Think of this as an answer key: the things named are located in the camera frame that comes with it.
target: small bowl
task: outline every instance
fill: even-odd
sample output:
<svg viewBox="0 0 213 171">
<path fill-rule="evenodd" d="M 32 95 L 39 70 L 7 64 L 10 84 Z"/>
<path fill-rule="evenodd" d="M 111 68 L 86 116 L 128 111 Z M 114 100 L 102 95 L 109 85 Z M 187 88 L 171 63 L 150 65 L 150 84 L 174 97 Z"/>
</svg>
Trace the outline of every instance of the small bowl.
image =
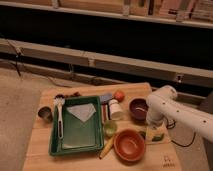
<svg viewBox="0 0 213 171">
<path fill-rule="evenodd" d="M 126 129 L 115 136 L 114 149 L 121 159 L 136 162 L 144 156 L 146 145 L 138 132 Z"/>
<path fill-rule="evenodd" d="M 108 137 L 112 137 L 117 131 L 117 124 L 113 120 L 108 120 L 104 123 L 104 133 Z"/>
<path fill-rule="evenodd" d="M 42 118 L 45 122 L 53 121 L 52 111 L 48 106 L 40 108 L 38 111 L 38 116 Z"/>
<path fill-rule="evenodd" d="M 131 116 L 137 120 L 143 121 L 146 120 L 148 108 L 145 99 L 133 99 L 129 105 Z"/>
</svg>

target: green vegetable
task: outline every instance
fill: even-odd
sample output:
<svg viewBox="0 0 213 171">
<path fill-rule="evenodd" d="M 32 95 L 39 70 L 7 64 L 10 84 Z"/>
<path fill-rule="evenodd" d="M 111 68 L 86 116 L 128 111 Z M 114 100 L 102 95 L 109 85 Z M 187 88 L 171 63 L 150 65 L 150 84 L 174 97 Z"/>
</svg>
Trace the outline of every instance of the green vegetable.
<svg viewBox="0 0 213 171">
<path fill-rule="evenodd" d="M 146 132 L 145 132 L 145 131 L 139 131 L 139 134 L 140 134 L 144 139 L 146 139 Z M 164 133 L 162 133 L 162 134 L 157 134 L 157 135 L 155 135 L 155 136 L 152 138 L 152 141 L 153 141 L 153 142 L 161 141 L 163 138 L 164 138 Z"/>
<path fill-rule="evenodd" d="M 161 141 L 163 138 L 164 138 L 164 133 L 159 134 L 159 135 L 155 135 L 155 136 L 152 138 L 152 141 Z"/>
</svg>

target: white cloth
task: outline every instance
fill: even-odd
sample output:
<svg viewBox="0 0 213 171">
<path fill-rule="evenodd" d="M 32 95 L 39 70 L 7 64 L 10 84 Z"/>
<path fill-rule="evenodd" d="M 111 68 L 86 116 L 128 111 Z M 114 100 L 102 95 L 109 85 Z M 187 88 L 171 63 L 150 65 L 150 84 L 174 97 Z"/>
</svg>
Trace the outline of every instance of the white cloth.
<svg viewBox="0 0 213 171">
<path fill-rule="evenodd" d="M 82 122 L 86 122 L 96 112 L 92 103 L 67 107 L 67 110 Z"/>
</svg>

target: apple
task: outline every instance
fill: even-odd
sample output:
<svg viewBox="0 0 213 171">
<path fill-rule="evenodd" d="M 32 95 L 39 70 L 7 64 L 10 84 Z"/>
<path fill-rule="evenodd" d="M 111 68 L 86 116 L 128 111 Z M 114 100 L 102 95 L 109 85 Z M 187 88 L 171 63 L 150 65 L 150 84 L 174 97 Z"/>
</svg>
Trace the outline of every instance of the apple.
<svg viewBox="0 0 213 171">
<path fill-rule="evenodd" d="M 114 93 L 114 99 L 116 99 L 118 102 L 122 102 L 124 100 L 125 94 L 121 90 L 117 90 Z"/>
</svg>

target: green tray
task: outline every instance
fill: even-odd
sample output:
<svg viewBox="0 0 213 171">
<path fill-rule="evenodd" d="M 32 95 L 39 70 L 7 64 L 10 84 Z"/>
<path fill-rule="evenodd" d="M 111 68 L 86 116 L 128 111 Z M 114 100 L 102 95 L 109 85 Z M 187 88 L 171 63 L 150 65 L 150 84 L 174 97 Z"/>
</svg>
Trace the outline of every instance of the green tray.
<svg viewBox="0 0 213 171">
<path fill-rule="evenodd" d="M 92 103 L 96 112 L 86 122 L 82 122 L 67 111 L 67 107 Z M 86 151 L 98 151 L 104 146 L 101 123 L 101 104 L 98 96 L 82 96 L 66 99 L 62 109 L 64 137 L 58 138 L 58 111 L 55 108 L 53 128 L 50 137 L 49 154 L 66 155 Z"/>
</svg>

